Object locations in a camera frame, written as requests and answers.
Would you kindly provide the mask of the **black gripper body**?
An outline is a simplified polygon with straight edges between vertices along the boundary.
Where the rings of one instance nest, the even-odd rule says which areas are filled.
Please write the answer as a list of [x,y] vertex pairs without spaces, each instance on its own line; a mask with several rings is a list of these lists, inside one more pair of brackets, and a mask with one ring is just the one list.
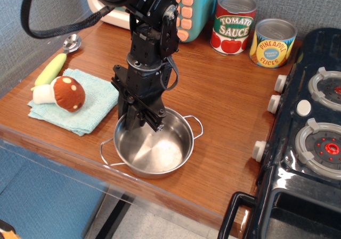
[[168,61],[161,61],[151,67],[139,64],[137,60],[129,58],[128,67],[114,65],[115,73],[112,78],[114,87],[126,90],[142,107],[140,114],[144,119],[144,111],[150,111],[160,117],[166,116],[166,109],[161,99],[167,89],[173,66]]

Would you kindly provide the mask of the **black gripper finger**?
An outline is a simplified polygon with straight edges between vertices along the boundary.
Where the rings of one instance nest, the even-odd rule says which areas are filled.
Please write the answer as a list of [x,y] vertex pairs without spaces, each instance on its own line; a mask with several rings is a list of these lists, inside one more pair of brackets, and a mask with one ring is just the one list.
[[144,125],[142,107],[138,101],[126,90],[119,91],[118,98],[118,118],[125,117],[125,130],[132,131]]
[[144,119],[146,123],[155,131],[162,131],[164,128],[163,117],[160,117],[150,111],[144,111]]

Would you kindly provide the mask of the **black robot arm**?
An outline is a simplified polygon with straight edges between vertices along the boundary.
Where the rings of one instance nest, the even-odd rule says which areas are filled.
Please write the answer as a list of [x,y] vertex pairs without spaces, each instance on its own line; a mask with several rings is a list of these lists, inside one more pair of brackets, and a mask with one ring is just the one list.
[[166,108],[162,94],[178,84],[169,83],[178,73],[172,58],[178,51],[176,0],[98,0],[113,10],[123,7],[129,13],[131,49],[128,67],[115,65],[112,84],[119,91],[118,116],[131,131],[148,124],[154,131],[163,129]]

